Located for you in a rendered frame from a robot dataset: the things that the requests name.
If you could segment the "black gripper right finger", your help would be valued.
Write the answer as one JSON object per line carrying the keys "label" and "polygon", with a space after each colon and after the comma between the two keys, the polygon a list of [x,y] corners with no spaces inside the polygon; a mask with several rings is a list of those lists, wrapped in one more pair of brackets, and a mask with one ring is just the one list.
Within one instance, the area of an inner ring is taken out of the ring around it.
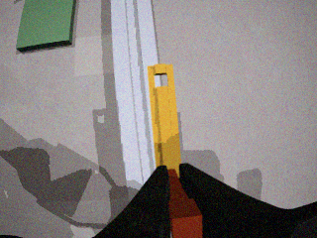
{"label": "black gripper right finger", "polygon": [[202,238],[317,238],[317,201],[294,209],[269,205],[179,164],[179,181],[202,213]]}

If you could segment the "green tray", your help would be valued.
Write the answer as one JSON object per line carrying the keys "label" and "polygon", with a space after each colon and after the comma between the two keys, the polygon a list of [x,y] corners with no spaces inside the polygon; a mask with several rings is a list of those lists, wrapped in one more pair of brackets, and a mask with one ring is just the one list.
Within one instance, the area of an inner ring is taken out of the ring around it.
{"label": "green tray", "polygon": [[71,45],[76,0],[25,0],[16,50]]}

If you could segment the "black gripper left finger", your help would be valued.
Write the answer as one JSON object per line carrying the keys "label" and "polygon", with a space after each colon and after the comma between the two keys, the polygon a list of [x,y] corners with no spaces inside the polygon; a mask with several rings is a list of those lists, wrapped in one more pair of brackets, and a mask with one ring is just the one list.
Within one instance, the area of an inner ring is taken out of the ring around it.
{"label": "black gripper left finger", "polygon": [[166,166],[144,182],[126,209],[92,238],[170,238],[170,186]]}

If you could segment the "grey aluminum slotted rail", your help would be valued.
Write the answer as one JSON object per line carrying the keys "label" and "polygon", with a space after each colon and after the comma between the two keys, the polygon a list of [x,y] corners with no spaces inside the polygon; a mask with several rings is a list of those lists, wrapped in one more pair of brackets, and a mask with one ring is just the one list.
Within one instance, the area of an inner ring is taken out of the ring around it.
{"label": "grey aluminum slotted rail", "polygon": [[128,198],[156,169],[148,66],[159,64],[151,0],[111,0],[116,107]]}

